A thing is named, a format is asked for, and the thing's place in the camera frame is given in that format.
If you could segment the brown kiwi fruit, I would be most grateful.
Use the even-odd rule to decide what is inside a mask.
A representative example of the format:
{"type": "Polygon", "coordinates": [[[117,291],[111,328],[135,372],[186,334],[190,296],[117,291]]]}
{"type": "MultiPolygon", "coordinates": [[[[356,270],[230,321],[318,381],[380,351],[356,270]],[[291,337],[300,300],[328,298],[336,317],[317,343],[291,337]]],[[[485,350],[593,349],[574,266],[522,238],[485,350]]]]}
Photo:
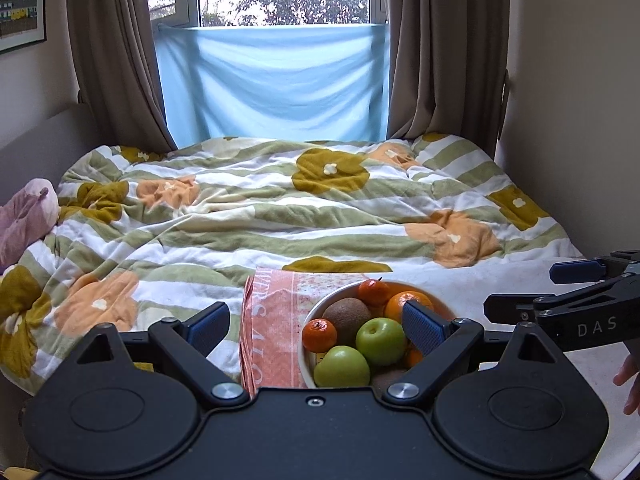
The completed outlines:
{"type": "Polygon", "coordinates": [[[371,387],[377,393],[382,394],[389,386],[400,382],[405,372],[406,370],[386,370],[385,372],[375,374],[371,378],[371,387]]]}

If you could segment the small orange tomato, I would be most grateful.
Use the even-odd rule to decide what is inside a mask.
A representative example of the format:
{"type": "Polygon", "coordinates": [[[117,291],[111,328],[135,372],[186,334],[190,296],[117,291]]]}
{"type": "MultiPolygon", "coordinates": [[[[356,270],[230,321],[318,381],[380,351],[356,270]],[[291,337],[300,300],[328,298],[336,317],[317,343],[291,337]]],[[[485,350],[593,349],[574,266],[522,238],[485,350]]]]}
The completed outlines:
{"type": "Polygon", "coordinates": [[[357,288],[357,297],[370,308],[384,307],[391,296],[393,293],[390,285],[380,278],[378,280],[368,278],[362,281],[357,288]]]}

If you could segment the green apple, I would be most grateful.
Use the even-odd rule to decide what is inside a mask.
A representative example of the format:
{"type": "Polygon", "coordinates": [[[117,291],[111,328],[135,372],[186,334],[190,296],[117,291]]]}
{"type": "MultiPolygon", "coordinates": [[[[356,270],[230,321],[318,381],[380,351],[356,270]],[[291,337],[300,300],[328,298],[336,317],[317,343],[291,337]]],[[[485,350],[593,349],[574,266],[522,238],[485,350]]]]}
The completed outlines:
{"type": "Polygon", "coordinates": [[[314,383],[319,388],[364,387],[370,382],[370,367],[355,348],[335,346],[314,368],[314,383]]]}
{"type": "Polygon", "coordinates": [[[401,324],[391,318],[372,318],[360,327],[357,350],[375,366],[389,366],[404,355],[407,339],[401,324]]]}

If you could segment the orange-red tomato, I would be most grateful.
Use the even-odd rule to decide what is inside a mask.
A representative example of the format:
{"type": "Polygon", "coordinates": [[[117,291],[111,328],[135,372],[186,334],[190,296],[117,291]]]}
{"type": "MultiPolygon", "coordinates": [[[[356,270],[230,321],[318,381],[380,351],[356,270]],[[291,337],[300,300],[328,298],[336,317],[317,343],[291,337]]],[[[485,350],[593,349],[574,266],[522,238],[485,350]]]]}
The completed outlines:
{"type": "Polygon", "coordinates": [[[302,344],[309,352],[327,352],[337,344],[337,330],[326,318],[313,318],[303,328],[302,344]]]}

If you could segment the green apple in bowl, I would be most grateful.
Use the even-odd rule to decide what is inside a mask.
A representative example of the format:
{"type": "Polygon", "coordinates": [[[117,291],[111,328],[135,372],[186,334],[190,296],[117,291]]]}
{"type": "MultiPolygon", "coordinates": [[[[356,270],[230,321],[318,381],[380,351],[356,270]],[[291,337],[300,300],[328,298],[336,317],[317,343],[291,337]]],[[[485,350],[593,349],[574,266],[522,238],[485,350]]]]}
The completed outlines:
{"type": "Polygon", "coordinates": [[[404,355],[407,339],[401,324],[391,318],[372,318],[360,327],[357,350],[375,366],[389,366],[404,355]]]}

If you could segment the brown kiwi in bowl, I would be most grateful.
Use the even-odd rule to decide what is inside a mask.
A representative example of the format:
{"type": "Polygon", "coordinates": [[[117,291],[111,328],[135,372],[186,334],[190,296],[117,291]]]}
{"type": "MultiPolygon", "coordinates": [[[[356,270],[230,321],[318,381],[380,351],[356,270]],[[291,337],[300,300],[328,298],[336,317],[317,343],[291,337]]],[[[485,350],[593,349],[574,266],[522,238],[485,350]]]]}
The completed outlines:
{"type": "Polygon", "coordinates": [[[369,308],[357,298],[335,301],[324,310],[322,318],[330,321],[337,332],[337,343],[353,346],[360,327],[372,318],[369,308]]]}

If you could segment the cream yellow oval bowl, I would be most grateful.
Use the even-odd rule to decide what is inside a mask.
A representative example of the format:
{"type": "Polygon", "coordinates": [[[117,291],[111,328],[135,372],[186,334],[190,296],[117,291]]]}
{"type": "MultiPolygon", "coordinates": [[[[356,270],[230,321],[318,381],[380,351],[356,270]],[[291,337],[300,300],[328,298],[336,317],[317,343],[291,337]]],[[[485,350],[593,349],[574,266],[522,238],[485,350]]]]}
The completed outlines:
{"type": "Polygon", "coordinates": [[[454,312],[419,287],[366,278],[321,299],[305,318],[298,344],[303,382],[310,388],[383,388],[431,350],[409,334],[404,309],[415,301],[450,321],[454,312]]]}

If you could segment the floral striped quilt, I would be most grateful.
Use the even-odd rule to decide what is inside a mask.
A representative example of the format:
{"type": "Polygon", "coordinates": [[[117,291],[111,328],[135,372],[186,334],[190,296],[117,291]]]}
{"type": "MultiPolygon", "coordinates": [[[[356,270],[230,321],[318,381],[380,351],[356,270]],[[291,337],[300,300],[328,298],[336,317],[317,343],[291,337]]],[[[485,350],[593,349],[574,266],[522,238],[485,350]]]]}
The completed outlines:
{"type": "Polygon", "coordinates": [[[35,393],[99,323],[144,330],[216,301],[239,314],[261,266],[407,271],[577,248],[469,140],[208,140],[100,146],[67,169],[52,231],[1,277],[1,371],[35,393]]]}

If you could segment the pink plush pillow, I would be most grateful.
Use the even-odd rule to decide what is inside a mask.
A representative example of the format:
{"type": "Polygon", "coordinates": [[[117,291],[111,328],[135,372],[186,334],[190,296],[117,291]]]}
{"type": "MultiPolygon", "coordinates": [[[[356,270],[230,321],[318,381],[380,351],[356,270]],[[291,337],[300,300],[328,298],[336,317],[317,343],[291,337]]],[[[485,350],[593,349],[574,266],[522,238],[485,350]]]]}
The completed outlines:
{"type": "Polygon", "coordinates": [[[25,249],[47,235],[60,206],[51,182],[35,178],[1,207],[1,271],[17,263],[25,249]]]}

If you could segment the grey headboard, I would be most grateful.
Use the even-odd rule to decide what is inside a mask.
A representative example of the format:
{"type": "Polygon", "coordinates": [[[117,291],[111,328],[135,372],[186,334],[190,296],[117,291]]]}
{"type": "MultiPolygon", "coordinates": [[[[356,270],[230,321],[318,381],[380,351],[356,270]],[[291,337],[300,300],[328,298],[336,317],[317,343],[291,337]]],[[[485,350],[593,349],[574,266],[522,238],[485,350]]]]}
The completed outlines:
{"type": "Polygon", "coordinates": [[[100,133],[86,104],[74,104],[64,112],[23,133],[1,149],[1,203],[35,178],[53,184],[81,156],[110,140],[100,133]]]}

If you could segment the brown right curtain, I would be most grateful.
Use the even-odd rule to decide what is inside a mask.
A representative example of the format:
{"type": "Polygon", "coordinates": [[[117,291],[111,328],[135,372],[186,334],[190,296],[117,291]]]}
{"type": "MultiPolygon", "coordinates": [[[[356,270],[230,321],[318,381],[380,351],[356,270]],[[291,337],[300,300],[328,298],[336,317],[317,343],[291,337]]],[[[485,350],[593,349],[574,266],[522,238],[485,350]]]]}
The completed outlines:
{"type": "Polygon", "coordinates": [[[387,135],[461,136],[495,153],[506,107],[510,0],[387,0],[387,135]]]}

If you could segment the brown curtain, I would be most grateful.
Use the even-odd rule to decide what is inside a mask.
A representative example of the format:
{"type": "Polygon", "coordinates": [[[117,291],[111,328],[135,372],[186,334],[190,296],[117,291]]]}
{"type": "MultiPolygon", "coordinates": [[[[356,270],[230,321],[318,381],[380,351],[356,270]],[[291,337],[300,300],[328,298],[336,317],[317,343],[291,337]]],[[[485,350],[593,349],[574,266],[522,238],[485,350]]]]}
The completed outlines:
{"type": "Polygon", "coordinates": [[[495,153],[506,107],[510,0],[387,0],[387,135],[461,136],[495,153]]]}
{"type": "Polygon", "coordinates": [[[146,0],[66,0],[81,102],[114,144],[165,154],[168,131],[146,0]]]}

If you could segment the light blue window cloth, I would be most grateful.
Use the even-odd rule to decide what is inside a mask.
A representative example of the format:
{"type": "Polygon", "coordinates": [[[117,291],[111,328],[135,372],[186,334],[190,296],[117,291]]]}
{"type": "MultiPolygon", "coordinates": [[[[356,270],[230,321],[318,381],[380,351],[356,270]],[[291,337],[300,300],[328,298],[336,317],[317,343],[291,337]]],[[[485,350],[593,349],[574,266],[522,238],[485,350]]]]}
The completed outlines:
{"type": "Polygon", "coordinates": [[[385,25],[162,25],[154,41],[168,130],[178,148],[223,136],[386,137],[385,25]]]}

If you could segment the brown left curtain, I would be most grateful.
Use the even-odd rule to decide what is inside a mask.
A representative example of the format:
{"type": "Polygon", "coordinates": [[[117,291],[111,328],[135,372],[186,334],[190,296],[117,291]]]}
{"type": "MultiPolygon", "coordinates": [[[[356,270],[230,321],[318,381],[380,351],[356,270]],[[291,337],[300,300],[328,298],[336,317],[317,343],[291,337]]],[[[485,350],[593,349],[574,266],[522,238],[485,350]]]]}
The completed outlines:
{"type": "Polygon", "coordinates": [[[168,131],[146,0],[66,0],[81,102],[114,144],[165,154],[168,131]]]}

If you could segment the framed wall picture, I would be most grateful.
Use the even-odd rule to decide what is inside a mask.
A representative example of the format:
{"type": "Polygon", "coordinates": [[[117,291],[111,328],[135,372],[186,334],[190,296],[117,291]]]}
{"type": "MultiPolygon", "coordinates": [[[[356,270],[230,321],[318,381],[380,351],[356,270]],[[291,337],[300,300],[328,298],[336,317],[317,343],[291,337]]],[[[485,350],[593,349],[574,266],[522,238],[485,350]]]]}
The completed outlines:
{"type": "Polygon", "coordinates": [[[47,39],[46,0],[0,0],[1,53],[47,39]]]}

